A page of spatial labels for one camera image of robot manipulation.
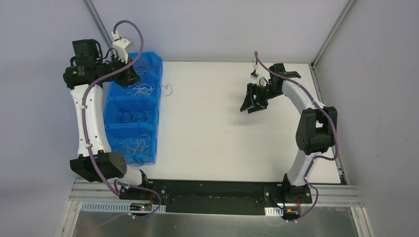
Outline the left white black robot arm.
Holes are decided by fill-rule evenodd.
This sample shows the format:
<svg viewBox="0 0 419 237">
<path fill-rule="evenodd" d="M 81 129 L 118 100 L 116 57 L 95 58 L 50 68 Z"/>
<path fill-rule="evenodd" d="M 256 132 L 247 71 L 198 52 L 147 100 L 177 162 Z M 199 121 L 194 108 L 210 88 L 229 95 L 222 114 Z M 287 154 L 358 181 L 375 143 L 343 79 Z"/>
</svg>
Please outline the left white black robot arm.
<svg viewBox="0 0 419 237">
<path fill-rule="evenodd" d="M 134 43 L 131 39 L 117 37 L 112 43 L 110 60 L 106 60 L 95 39 L 72 42 L 74 56 L 65 69 L 63 80 L 70 91 L 76 108 L 79 131 L 77 158 L 70 160 L 70 168 L 89 182 L 115 182 L 132 186 L 138 199 L 146 199 L 151 192 L 143 181 L 144 173 L 128 165 L 121 152 L 113 152 L 106 137 L 102 112 L 103 87 L 114 81 L 128 87 L 141 80 L 132 65 L 128 52 Z"/>
</svg>

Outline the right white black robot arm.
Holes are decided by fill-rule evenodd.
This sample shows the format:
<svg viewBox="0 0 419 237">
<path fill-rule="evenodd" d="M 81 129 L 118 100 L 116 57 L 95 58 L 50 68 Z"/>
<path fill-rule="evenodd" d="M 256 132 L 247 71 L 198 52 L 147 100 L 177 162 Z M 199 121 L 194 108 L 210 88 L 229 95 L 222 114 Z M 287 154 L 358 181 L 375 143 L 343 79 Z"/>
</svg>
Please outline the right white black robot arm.
<svg viewBox="0 0 419 237">
<path fill-rule="evenodd" d="M 337 110 L 317 101 L 303 85 L 301 75 L 296 71 L 287 72 L 282 63 L 269 67 L 269 79 L 258 73 L 258 67 L 258 64 L 253 66 L 251 78 L 256 83 L 247 84 L 240 111 L 251 114 L 265 110 L 270 99 L 282 95 L 291 100 L 300 114 L 295 135 L 298 152 L 283 177 L 279 200 L 310 203 L 311 192 L 306 181 L 316 160 L 335 145 Z"/>
</svg>

